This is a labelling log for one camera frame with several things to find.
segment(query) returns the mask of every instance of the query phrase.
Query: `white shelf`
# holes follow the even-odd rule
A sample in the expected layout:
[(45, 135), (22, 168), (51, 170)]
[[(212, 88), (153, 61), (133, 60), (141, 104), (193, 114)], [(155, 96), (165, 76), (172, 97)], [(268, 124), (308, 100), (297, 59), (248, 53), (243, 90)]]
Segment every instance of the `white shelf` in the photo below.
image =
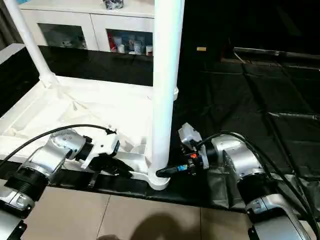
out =
[(31, 0), (20, 5), (23, 10), (154, 18), (155, 0), (124, 0), (124, 8), (107, 10), (102, 0)]

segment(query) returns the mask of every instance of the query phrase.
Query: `red component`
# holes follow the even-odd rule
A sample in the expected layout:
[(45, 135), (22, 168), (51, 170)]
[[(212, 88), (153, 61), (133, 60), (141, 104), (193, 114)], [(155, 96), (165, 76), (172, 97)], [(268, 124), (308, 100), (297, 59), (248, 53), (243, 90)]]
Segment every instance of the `red component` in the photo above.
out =
[(114, 42), (113, 36), (108, 32), (108, 39), (109, 39), (109, 45), (110, 45), (110, 51), (113, 53), (117, 52), (117, 46)]
[(192, 159), (196, 159), (198, 156), (197, 156), (196, 153), (193, 153), (193, 154), (190, 155), (190, 157), (191, 157)]

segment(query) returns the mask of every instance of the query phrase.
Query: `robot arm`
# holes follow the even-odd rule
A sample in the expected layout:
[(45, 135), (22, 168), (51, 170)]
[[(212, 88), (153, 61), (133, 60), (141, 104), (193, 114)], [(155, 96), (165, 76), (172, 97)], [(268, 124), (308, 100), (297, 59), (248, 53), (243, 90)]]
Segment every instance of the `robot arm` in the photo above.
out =
[[(92, 139), (81, 136), (72, 129), (58, 131), (19, 167), (0, 188), (1, 240), (21, 238), (27, 229), (23, 220), (29, 216), (35, 203), (67, 159), (82, 162), (81, 168), (84, 170), (89, 168), (99, 173), (107, 169), (107, 172), (114, 175), (125, 173), (131, 176), (131, 168), (113, 158), (120, 145), (115, 132), (106, 134), (95, 141), (95, 144), (91, 142)], [(120, 167), (110, 164), (113, 161)]]
[(218, 161), (231, 167), (252, 222), (252, 240), (310, 240), (293, 208), (279, 194), (260, 162), (240, 139), (223, 135), (211, 141)]
[(256, 155), (241, 140), (243, 137), (238, 136), (220, 135), (199, 147), (202, 141), (199, 132), (185, 123), (179, 130), (179, 137), (187, 164), (166, 167), (156, 174), (170, 177), (173, 173), (189, 171), (195, 175), (195, 170), (208, 168), (205, 163), (208, 157), (215, 157), (218, 163), (230, 167), (252, 222), (248, 230), (251, 240), (310, 240), (293, 208), (278, 193)]

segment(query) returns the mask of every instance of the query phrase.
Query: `white pole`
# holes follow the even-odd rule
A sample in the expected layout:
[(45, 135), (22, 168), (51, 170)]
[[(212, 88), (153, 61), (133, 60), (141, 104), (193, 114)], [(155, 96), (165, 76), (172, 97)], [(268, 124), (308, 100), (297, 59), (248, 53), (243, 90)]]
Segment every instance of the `white pole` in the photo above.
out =
[(152, 158), (149, 168), (150, 185), (164, 189), (166, 178), (156, 171), (169, 160), (173, 92), (177, 85), (185, 0), (155, 0), (153, 57), (153, 119)]
[(56, 82), (57, 78), (54, 73), (49, 69), (47, 62), (42, 55), (34, 36), (30, 32), (27, 23), (20, 11), (17, 0), (4, 0), (6, 8), (8, 9), (12, 20), (20, 33), (20, 36), (27, 48), (38, 72), (39, 79), (43, 81), (45, 86), (49, 86), (51, 83)]

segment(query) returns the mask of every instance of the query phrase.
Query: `beige floor tile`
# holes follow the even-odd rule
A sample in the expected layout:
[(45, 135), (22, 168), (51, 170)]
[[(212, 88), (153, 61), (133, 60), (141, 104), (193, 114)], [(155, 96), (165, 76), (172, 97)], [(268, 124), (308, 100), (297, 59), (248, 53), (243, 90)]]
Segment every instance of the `beige floor tile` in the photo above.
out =
[(201, 208), (202, 240), (248, 240), (250, 227), (245, 214)]
[(200, 209), (111, 196), (99, 232), (107, 235), (120, 240), (200, 240)]
[(30, 216), (24, 240), (96, 240), (110, 196), (48, 187)]

